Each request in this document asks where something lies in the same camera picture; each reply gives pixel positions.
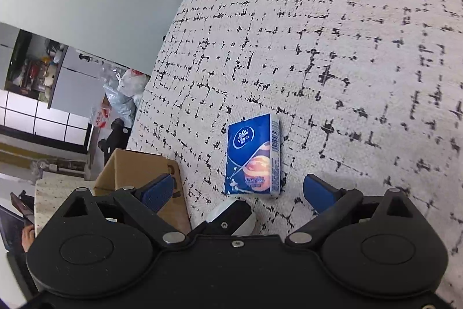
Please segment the white soft ball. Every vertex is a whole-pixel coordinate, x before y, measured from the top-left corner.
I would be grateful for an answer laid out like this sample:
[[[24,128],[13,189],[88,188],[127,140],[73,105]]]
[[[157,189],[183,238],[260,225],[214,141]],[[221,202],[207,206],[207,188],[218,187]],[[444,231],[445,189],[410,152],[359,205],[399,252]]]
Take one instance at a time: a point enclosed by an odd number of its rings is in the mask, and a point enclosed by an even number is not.
[[[248,202],[226,199],[206,217],[205,235],[250,236],[257,217]]]

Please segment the white kitchen cabinet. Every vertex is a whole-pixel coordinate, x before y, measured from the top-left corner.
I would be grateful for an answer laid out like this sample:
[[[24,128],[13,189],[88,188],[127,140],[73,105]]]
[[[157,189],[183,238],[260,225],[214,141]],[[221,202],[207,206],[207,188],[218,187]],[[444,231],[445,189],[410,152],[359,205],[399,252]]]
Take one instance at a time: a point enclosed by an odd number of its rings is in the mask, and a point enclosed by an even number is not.
[[[67,47],[52,89],[49,108],[89,118],[105,92],[100,73],[104,60]]]

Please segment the blue tissue pack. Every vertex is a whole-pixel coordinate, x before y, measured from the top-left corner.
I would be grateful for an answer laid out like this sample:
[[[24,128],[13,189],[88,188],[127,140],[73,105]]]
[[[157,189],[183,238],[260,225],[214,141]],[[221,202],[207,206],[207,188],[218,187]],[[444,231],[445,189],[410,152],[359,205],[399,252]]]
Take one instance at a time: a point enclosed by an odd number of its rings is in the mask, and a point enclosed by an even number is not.
[[[281,192],[280,124],[272,114],[236,122],[227,128],[225,195]]]

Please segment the white plastic bag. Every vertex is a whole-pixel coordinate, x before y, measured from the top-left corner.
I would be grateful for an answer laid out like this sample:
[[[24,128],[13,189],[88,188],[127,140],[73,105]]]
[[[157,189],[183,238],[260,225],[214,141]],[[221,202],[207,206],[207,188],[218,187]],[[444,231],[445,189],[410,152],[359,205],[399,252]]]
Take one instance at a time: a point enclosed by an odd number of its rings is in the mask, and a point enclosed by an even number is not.
[[[144,91],[146,84],[148,84],[149,76],[134,70],[127,70],[118,83],[118,92],[124,96],[133,97]]]

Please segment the grey plastic bag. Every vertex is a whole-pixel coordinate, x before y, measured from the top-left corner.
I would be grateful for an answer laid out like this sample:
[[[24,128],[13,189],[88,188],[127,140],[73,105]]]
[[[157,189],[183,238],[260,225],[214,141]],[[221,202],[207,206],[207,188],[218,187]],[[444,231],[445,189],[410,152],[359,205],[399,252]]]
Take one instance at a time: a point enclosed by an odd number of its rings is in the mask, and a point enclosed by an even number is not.
[[[125,96],[118,90],[110,87],[110,85],[103,85],[103,89],[111,109],[116,113],[118,118],[123,120],[125,127],[132,128],[137,112],[133,98]]]

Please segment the dotted cream tablecloth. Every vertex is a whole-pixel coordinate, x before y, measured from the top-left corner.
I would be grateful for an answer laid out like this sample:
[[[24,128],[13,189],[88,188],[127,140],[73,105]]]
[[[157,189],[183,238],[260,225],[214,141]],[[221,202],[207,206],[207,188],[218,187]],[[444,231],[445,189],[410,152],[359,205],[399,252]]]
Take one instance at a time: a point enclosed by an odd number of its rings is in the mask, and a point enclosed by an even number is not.
[[[79,187],[94,193],[95,181],[47,173],[34,185],[34,230],[38,235],[66,198]]]

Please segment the water bottle pack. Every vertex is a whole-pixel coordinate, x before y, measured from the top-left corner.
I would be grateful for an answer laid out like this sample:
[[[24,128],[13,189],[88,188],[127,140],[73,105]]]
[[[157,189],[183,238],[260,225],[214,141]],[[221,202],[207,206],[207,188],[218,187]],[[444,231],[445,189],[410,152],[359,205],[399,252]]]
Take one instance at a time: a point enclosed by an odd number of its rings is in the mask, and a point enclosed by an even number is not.
[[[93,106],[90,112],[90,123],[92,126],[103,129],[106,127],[111,115],[111,108],[105,104]]]

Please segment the brown cardboard box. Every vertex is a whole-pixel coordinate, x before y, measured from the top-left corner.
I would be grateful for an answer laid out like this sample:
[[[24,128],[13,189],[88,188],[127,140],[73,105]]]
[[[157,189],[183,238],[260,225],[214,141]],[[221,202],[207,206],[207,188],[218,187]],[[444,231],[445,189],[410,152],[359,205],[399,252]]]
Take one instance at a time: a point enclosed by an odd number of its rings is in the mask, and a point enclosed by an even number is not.
[[[180,169],[175,160],[156,154],[116,149],[97,177],[94,192],[97,196],[103,196],[125,186],[139,189],[162,174],[173,177],[173,197],[160,208],[158,215],[179,231],[188,233],[192,228]]]

